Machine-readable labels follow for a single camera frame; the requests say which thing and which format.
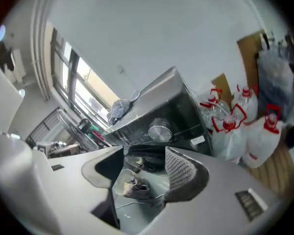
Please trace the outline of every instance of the plastic bottle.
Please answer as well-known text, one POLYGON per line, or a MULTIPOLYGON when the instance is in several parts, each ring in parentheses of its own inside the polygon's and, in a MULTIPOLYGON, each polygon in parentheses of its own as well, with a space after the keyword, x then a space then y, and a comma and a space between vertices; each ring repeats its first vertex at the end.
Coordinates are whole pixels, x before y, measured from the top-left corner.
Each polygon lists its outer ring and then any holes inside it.
POLYGON ((221 93, 222 93, 221 89, 212 89, 206 101, 201 102, 199 104, 201 115, 204 119, 204 123, 206 127, 208 128, 208 131, 210 132, 210 134, 212 134, 214 129, 212 121, 211 121, 211 117, 224 118, 230 114, 229 106, 227 105, 226 102, 221 100, 221 93), (216 97, 211 94, 213 91, 217 91, 220 93, 219 99, 216 99, 216 97))
POLYGON ((246 153, 243 161, 250 168, 261 166, 274 152, 279 144, 283 122, 279 121, 281 109, 267 105, 266 115, 253 123, 247 134, 246 153))
MULTIPOLYGON (((258 99, 255 92, 250 89, 248 86, 244 86, 240 88, 237 85, 237 92, 234 93, 234 98, 231 102, 232 108, 234 105, 238 104, 242 107, 243 111, 247 115, 247 119, 244 121, 245 125, 250 125, 254 122, 257 118, 258 113, 258 99)), ((240 111, 236 110, 235 114, 237 115, 238 119, 242 119, 244 116, 241 114, 240 111)))
POLYGON ((247 115, 240 105, 236 104, 231 115, 224 119, 212 117, 215 131, 212 134, 213 155, 227 161, 239 162, 241 156, 246 152, 246 129, 241 127, 247 115), (234 112, 240 111, 244 116, 238 120, 234 112))

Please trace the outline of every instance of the window frame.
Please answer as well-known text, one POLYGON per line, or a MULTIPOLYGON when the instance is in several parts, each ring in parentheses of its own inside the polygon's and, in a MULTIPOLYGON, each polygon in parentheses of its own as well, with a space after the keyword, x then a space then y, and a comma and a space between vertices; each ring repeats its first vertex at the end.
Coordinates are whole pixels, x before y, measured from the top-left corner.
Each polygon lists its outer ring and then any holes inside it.
POLYGON ((53 84, 57 92, 60 94, 62 99, 68 104, 70 109, 72 109, 78 116, 81 117, 80 112, 85 115, 94 125, 97 127, 103 129, 102 126, 105 128, 108 127, 108 123, 105 119, 103 119, 97 112, 94 111, 94 109, 89 106, 88 104, 86 109, 94 116, 91 117, 89 114, 87 114, 75 101, 75 93, 76 93, 76 81, 79 80, 81 85, 88 91, 88 93, 107 111, 110 111, 110 107, 104 103, 95 93, 94 91, 88 86, 87 82, 84 81, 83 77, 77 72, 77 66, 78 61, 80 57, 78 54, 74 51, 74 49, 71 49, 70 53, 70 59, 67 60, 64 56, 64 48, 65 48, 66 41, 64 38, 62 38, 59 34, 57 34, 56 29, 53 30, 52 33, 52 40, 51 40, 51 74, 53 79, 53 84), (63 63, 69 68, 68 73, 68 82, 67 82, 67 88, 68 91, 66 91, 60 81, 58 81, 56 75, 55 75, 55 56, 58 56, 60 60, 62 61, 60 69, 62 70, 63 63))

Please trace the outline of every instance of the red object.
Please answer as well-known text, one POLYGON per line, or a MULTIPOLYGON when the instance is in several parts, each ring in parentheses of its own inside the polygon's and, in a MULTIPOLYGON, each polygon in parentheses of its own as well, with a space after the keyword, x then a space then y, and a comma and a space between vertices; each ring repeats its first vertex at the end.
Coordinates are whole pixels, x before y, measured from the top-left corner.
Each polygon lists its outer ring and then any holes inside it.
POLYGON ((218 100, 216 100, 216 103, 219 103, 219 101, 221 100, 221 94, 223 93, 223 91, 222 91, 222 89, 211 89, 210 90, 210 94, 212 93, 212 92, 217 92, 217 94, 218 94, 218 100))
POLYGON ((204 106, 206 108, 211 108, 213 106, 212 103, 209 102, 213 102, 213 103, 217 103, 216 97, 214 95, 210 95, 210 97, 208 98, 208 103, 199 103, 201 106, 204 106))
POLYGON ((232 109, 232 111, 231 111, 231 115, 230 115, 230 117, 233 116, 233 111, 234 111, 235 107, 238 107, 238 108, 240 109, 240 111, 241 111, 241 112, 243 113, 243 115, 244 115, 244 118, 240 121, 240 123, 238 124, 238 126, 235 126, 236 121, 234 121, 234 122, 227 122, 227 121, 224 119, 224 120, 223 120, 223 125, 222 125, 224 129, 221 129, 221 130, 220 130, 220 129, 218 128, 217 124, 216 124, 215 119, 216 119, 216 118, 219 119, 219 120, 221 120, 221 119, 218 118, 218 117, 211 117, 212 124, 213 124, 213 126, 214 126, 216 132, 225 131, 226 133, 228 133, 228 132, 230 132, 231 130, 238 129, 238 128, 241 126, 241 123, 242 123, 245 119, 247 119, 247 115, 246 115, 245 111, 244 111, 244 110, 242 109, 242 107, 241 107, 240 105, 238 105, 238 104, 236 104, 236 105, 233 107, 233 109, 232 109))
POLYGON ((250 88, 248 86, 243 87, 242 96, 251 97, 251 91, 250 91, 250 88))
POLYGON ((274 134, 279 134, 279 130, 276 128, 276 125, 279 121, 280 115, 281 115, 281 108, 279 106, 268 104, 266 109, 264 128, 274 134), (275 120, 270 119, 269 109, 277 111, 275 120))
POLYGON ((258 159, 255 155, 251 154, 250 152, 248 152, 248 154, 249 154, 249 156, 250 156, 253 160, 257 160, 257 159, 258 159))
MULTIPOLYGON (((237 85, 236 88, 237 88, 237 91, 238 91, 238 92, 241 91, 239 85, 237 85)), ((255 85, 252 87, 252 89, 254 90, 256 96, 258 97, 258 84, 255 84, 255 85)))
POLYGON ((93 133, 98 137, 100 138, 102 141, 104 141, 104 139, 102 138, 102 136, 100 136, 100 134, 96 131, 93 131, 93 133))

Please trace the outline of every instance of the label sticker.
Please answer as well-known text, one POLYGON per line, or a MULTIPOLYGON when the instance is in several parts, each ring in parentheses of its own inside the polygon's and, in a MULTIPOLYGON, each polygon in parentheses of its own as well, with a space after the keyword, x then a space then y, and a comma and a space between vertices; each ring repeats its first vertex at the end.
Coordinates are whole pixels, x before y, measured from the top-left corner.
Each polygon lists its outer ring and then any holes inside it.
POLYGON ((257 160, 257 156, 255 156, 254 154, 251 154, 250 152, 247 152, 247 154, 253 159, 253 160, 257 160))
POLYGON ((200 136, 200 137, 192 139, 191 142, 193 145, 199 144, 199 143, 205 142, 205 138, 204 136, 200 136))

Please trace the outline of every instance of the window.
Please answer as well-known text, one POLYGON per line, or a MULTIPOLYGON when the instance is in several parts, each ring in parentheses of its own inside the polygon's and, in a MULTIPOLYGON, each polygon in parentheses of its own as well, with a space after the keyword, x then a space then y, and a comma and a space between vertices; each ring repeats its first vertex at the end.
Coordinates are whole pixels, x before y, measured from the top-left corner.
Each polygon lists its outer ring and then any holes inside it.
POLYGON ((81 118, 88 118, 104 130, 107 114, 119 98, 57 31, 53 33, 51 46, 55 88, 81 118))

